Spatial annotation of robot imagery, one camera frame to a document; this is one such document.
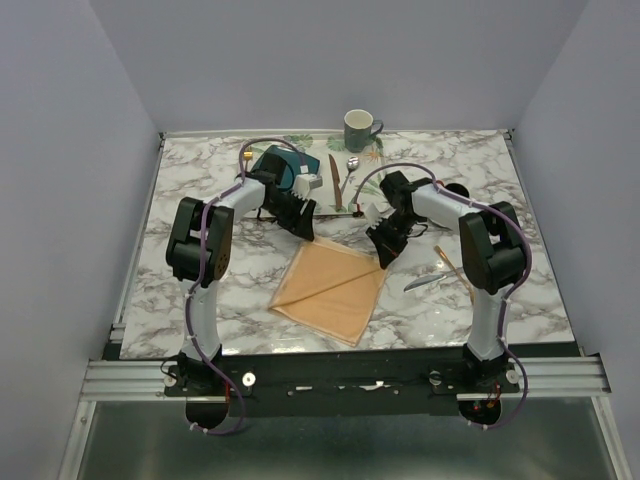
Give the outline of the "orange cloth napkin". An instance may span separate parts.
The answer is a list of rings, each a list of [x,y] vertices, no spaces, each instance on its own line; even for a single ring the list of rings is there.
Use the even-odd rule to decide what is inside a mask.
[[[375,257],[318,237],[299,247],[268,309],[354,347],[385,279]]]

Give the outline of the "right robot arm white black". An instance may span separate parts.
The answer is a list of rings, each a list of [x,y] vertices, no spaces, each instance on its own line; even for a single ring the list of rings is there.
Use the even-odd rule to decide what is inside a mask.
[[[531,270],[532,254],[513,206],[485,205],[430,178],[408,180],[387,174],[380,189],[392,207],[384,218],[375,207],[365,211],[368,238],[385,269],[406,248],[415,224],[432,220],[459,235],[462,267],[474,287],[471,332],[463,347],[460,379],[480,392],[493,384],[508,362],[508,300]]]

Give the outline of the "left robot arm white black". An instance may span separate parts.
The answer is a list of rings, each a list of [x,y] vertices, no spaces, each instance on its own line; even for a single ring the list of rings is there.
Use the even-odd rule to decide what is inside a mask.
[[[209,202],[180,200],[166,249],[166,263],[185,298],[180,353],[195,362],[187,382],[201,395],[214,393],[222,380],[212,361],[221,350],[216,310],[219,282],[231,259],[234,223],[252,211],[266,211],[276,224],[306,241],[314,239],[316,201],[322,186],[320,162],[290,148],[270,146],[251,170]]]

